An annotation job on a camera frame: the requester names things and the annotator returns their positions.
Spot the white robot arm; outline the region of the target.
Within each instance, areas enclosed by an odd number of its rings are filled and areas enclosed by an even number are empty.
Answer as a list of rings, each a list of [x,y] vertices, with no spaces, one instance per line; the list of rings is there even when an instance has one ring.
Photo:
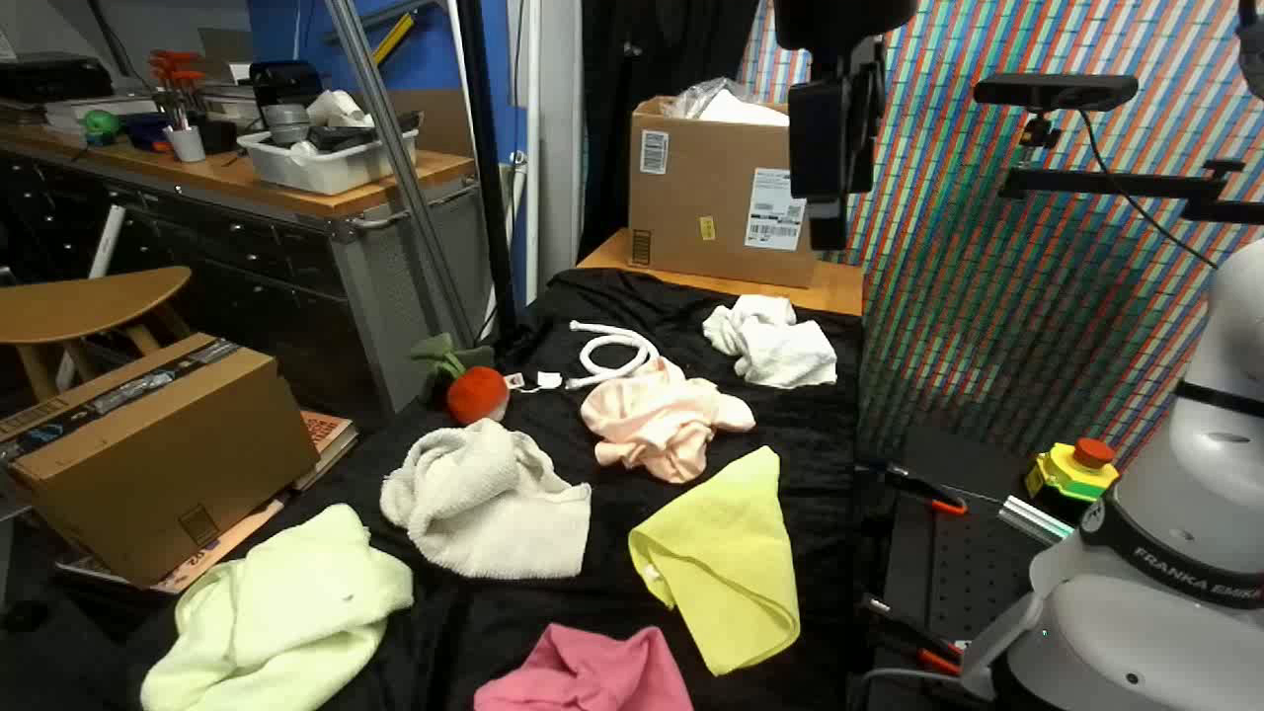
[[[874,182],[878,36],[915,0],[774,0],[808,56],[791,86],[791,195],[847,242]],[[1028,593],[965,645],[957,686],[991,711],[1259,711],[1264,702],[1264,244],[1211,265],[1207,315],[1161,432],[1028,566]]]

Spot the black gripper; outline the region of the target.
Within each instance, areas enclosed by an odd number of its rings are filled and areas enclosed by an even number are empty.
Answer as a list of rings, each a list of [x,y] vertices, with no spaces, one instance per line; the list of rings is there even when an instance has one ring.
[[[808,244],[847,244],[847,196],[874,177],[882,67],[874,41],[907,24],[915,0],[774,0],[774,36],[808,56],[791,103],[791,195],[806,202]]]

